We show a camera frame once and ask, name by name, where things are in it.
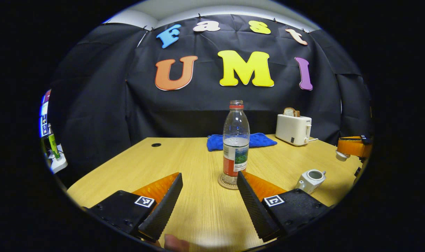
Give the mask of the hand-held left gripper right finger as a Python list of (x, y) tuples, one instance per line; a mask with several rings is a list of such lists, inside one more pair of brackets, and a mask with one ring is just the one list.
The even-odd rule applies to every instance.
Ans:
[(287, 191), (246, 171), (238, 172), (237, 187), (264, 242), (291, 236), (331, 210), (302, 189)]

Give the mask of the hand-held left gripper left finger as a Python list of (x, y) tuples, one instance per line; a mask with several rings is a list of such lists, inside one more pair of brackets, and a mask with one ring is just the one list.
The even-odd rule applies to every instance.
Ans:
[(155, 243), (161, 237), (183, 188), (180, 172), (134, 192), (118, 190), (88, 208), (88, 214), (131, 236)]

